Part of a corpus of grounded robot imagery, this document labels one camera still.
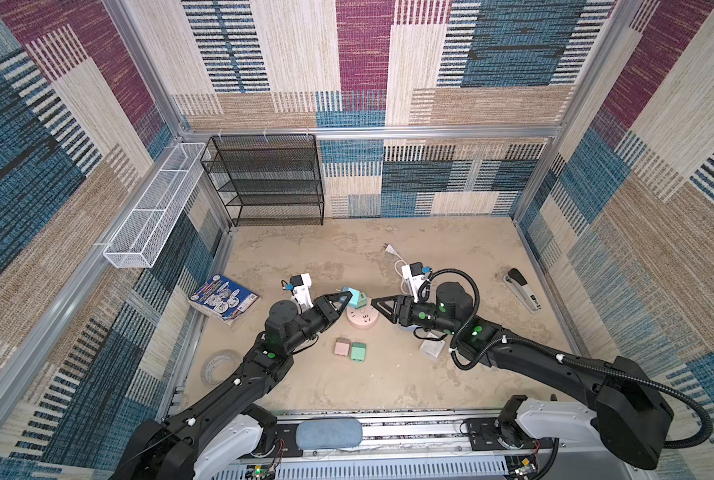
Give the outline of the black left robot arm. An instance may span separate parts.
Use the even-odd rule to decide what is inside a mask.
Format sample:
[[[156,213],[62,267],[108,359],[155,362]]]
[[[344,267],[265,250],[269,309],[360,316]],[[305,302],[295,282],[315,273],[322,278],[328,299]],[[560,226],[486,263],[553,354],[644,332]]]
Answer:
[[[224,462],[252,452],[263,433],[249,414],[254,402],[283,380],[300,346],[335,324],[351,298],[350,291],[321,295],[304,311],[291,300],[273,304],[237,369],[180,413],[141,423],[111,477],[209,479]]]

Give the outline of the blue illustrated box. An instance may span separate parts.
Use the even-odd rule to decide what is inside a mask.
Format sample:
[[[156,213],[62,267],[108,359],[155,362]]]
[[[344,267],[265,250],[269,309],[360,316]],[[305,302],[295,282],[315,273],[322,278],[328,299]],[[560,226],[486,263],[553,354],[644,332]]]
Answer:
[[[223,275],[213,275],[189,296],[191,306],[207,317],[230,324],[245,313],[259,296]]]

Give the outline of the blue-grey cushion pad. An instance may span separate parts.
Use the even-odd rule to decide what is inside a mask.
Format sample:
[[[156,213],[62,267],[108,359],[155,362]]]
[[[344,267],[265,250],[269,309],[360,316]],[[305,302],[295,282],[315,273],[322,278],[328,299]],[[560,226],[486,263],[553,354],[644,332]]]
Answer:
[[[362,424],[351,417],[305,420],[295,432],[295,442],[301,450],[354,448],[362,439]]]

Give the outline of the white square adapter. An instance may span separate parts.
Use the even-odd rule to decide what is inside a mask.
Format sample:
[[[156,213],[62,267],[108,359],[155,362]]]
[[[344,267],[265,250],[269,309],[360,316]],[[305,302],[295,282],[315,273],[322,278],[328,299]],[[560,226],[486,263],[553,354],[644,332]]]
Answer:
[[[420,351],[429,358],[438,359],[446,349],[444,341],[424,340]]]

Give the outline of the pink round power strip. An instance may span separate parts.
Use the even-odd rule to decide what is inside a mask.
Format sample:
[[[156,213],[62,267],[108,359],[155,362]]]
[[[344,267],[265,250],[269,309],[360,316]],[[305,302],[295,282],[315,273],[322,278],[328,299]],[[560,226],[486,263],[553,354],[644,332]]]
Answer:
[[[372,328],[379,320],[379,312],[370,305],[361,308],[349,306],[346,314],[349,324],[359,330]]]

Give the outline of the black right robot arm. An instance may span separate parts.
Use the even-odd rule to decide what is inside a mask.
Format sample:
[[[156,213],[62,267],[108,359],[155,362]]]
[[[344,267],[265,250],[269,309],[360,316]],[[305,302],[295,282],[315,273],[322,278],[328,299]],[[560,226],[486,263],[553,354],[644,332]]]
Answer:
[[[408,295],[380,297],[374,307],[391,323],[450,336],[450,353],[463,371],[478,365],[529,377],[579,401],[594,413],[590,427],[620,460],[641,469],[658,466],[665,449],[687,449],[708,441],[714,431],[708,411],[691,396],[650,379],[634,361],[612,362],[576,356],[523,337],[478,316],[479,297],[456,282],[439,285],[433,303]],[[674,398],[693,410],[698,431],[671,440]]]

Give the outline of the grey tape roll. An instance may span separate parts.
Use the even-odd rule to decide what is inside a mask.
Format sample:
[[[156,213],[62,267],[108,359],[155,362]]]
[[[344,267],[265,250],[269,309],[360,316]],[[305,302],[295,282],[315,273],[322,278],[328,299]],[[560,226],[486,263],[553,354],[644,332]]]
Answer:
[[[203,384],[211,387],[220,385],[238,368],[241,362],[241,355],[234,350],[216,352],[202,366]]]

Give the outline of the black and grey stapler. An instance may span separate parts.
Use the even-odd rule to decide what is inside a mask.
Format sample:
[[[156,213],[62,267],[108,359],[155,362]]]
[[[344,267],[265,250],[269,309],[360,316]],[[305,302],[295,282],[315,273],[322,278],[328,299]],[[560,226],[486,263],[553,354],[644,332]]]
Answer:
[[[504,276],[504,282],[531,313],[537,313],[542,310],[542,304],[535,292],[517,268],[512,268],[507,271]]]

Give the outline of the pink plug adapter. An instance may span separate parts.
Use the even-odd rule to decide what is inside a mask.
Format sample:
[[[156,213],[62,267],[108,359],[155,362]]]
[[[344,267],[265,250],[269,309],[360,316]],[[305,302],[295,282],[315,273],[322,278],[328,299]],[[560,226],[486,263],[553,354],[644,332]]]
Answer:
[[[348,357],[350,355],[352,342],[346,338],[337,338],[334,343],[333,353],[339,357]]]

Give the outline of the mint green plug adapter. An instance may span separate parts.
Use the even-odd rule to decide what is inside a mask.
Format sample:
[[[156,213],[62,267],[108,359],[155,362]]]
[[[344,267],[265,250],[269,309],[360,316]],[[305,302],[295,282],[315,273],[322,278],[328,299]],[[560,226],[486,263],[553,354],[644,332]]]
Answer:
[[[342,292],[349,293],[351,295],[347,303],[347,305],[351,308],[360,309],[368,304],[368,297],[362,291],[350,287],[343,287]]]

